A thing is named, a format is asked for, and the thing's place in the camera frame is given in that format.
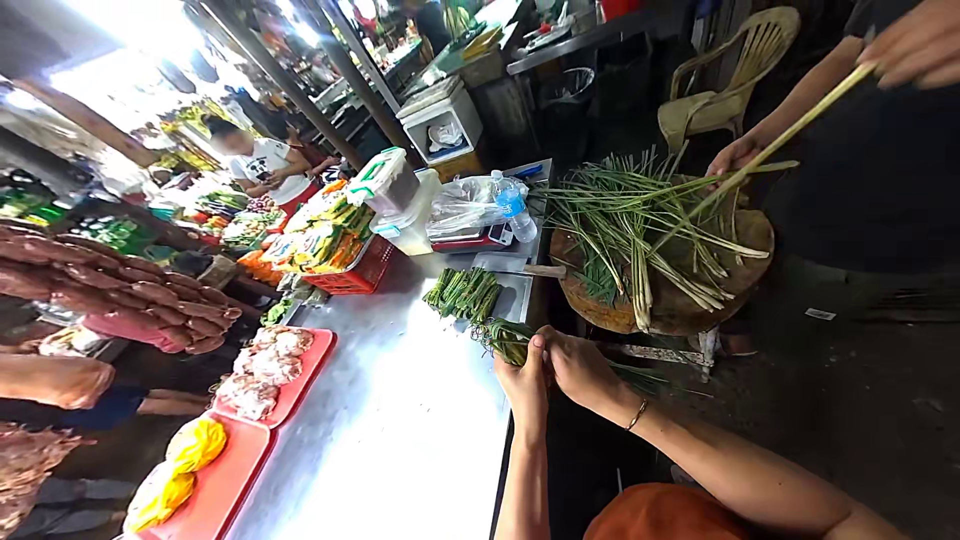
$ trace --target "metal pole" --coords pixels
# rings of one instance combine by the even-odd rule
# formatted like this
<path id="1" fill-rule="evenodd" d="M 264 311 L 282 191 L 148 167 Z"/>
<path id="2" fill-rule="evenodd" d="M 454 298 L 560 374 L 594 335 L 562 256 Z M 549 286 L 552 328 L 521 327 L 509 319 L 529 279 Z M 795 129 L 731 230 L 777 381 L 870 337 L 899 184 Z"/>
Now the metal pole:
<path id="1" fill-rule="evenodd" d="M 390 109 L 392 109 L 394 113 L 400 112 L 400 102 L 396 99 L 396 96 L 394 96 L 394 91 L 390 88 L 390 85 L 387 84 L 386 79 L 383 78 L 383 74 L 380 73 L 380 68 L 373 62 L 370 52 L 367 50 L 367 47 L 364 47 L 363 42 L 360 41 L 360 37 L 357 36 L 353 27 L 350 26 L 347 17 L 340 10 L 340 6 L 332 0 L 306 1 L 307 5 L 311 8 L 318 9 L 322 7 L 323 11 L 330 15 L 330 20 L 333 21 L 333 25 L 340 30 L 340 34 L 343 35 L 347 41 L 347 47 L 353 51 L 353 54 L 355 54 L 360 60 L 360 63 L 363 64 L 364 70 L 367 71 L 367 75 L 370 76 L 370 80 L 373 81 L 376 89 L 383 95 L 383 99 L 387 101 L 387 105 L 390 106 Z"/>
<path id="2" fill-rule="evenodd" d="M 260 65 L 260 68 L 270 75 L 270 78 L 293 100 L 294 104 L 300 109 L 307 119 L 324 134 L 327 140 L 333 144 L 333 147 L 340 152 L 344 158 L 355 169 L 360 170 L 366 164 L 357 154 L 357 151 L 347 142 L 339 133 L 333 124 L 317 109 L 317 106 L 310 101 L 310 98 L 300 88 L 294 78 L 280 67 L 270 51 L 260 43 L 259 39 L 247 28 L 233 13 L 232 8 L 224 5 L 220 0 L 203 0 L 202 5 L 208 13 L 224 28 L 247 54 Z"/>
<path id="3" fill-rule="evenodd" d="M 392 142 L 394 146 L 399 146 L 406 150 L 407 161 L 409 161 L 414 168 L 420 168 L 423 165 L 420 154 L 414 149 L 414 145 L 410 142 L 407 134 L 400 128 L 399 123 L 396 121 L 396 116 L 387 111 L 383 104 L 380 103 L 380 99 L 377 98 L 376 93 L 370 89 L 367 79 L 360 73 L 357 66 L 353 64 L 347 50 L 344 49 L 340 41 L 333 35 L 333 28 L 330 27 L 330 22 L 326 20 L 324 12 L 321 11 L 320 7 L 317 6 L 313 0 L 293 0 L 293 4 L 300 9 L 301 12 L 309 12 L 309 14 L 312 15 L 306 16 L 304 19 L 310 24 L 314 32 L 320 35 L 320 46 L 323 47 L 324 52 L 330 57 L 333 64 L 337 66 L 337 69 L 340 70 L 341 75 L 347 79 L 353 91 L 356 92 L 364 104 L 367 105 L 367 110 L 370 112 L 373 120 L 380 126 L 380 129 L 383 130 L 383 133 L 390 139 L 390 142 Z"/>

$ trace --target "hand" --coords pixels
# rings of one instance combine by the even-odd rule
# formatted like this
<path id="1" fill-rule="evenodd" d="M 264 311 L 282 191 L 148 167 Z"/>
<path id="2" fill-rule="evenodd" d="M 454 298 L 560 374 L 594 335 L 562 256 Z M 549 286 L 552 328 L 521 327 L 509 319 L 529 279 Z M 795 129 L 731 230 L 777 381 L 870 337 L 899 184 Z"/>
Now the hand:
<path id="1" fill-rule="evenodd" d="M 746 134 L 734 142 L 727 145 L 717 154 L 717 157 L 710 162 L 707 167 L 707 176 L 719 176 L 733 169 L 743 168 L 759 154 L 764 144 L 760 144 L 756 138 Z"/>
<path id="2" fill-rule="evenodd" d="M 878 85 L 920 88 L 960 83 L 960 3 L 924 0 L 876 37 L 857 63 L 878 62 Z"/>
<path id="3" fill-rule="evenodd" d="M 514 411 L 515 432 L 528 440 L 541 440 L 546 434 L 546 386 L 543 364 L 548 356 L 542 335 L 534 335 L 527 345 L 527 361 L 516 367 L 493 354 L 493 370 Z"/>
<path id="4" fill-rule="evenodd" d="M 636 396 L 623 382 L 596 346 L 585 339 L 566 335 L 552 327 L 539 330 L 546 338 L 546 351 L 560 389 L 578 405 L 615 422 L 626 425 L 630 418 L 619 417 L 615 406 L 626 391 Z"/>

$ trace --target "white styrofoam box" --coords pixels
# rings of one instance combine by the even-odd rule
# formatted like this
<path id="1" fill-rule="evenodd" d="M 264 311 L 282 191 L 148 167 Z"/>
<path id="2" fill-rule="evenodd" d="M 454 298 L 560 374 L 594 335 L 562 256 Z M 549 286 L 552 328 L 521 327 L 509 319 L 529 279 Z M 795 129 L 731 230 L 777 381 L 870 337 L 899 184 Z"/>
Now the white styrofoam box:
<path id="1" fill-rule="evenodd" d="M 430 137 L 426 132 L 427 128 L 447 123 L 450 120 L 467 138 L 467 146 L 449 154 L 429 158 Z M 427 165 L 473 152 L 480 142 L 480 135 L 483 133 L 483 123 L 480 122 L 480 115 L 477 114 L 477 109 L 473 106 L 473 101 L 470 99 L 467 89 L 462 86 L 453 95 L 402 118 L 400 123 L 403 125 L 403 131 L 410 137 Z"/>

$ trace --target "metal table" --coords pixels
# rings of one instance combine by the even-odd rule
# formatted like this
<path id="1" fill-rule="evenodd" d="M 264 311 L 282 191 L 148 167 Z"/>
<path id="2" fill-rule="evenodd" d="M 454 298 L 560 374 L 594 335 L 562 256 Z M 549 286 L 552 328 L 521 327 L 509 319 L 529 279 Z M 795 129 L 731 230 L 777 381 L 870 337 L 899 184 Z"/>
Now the metal table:
<path id="1" fill-rule="evenodd" d="M 337 342 L 228 539 L 490 538 L 510 406 L 466 323 L 441 321 L 420 299 L 445 267 L 473 257 L 395 254 L 375 294 L 293 317 Z M 493 314 L 526 321 L 534 278 L 497 277 Z"/>

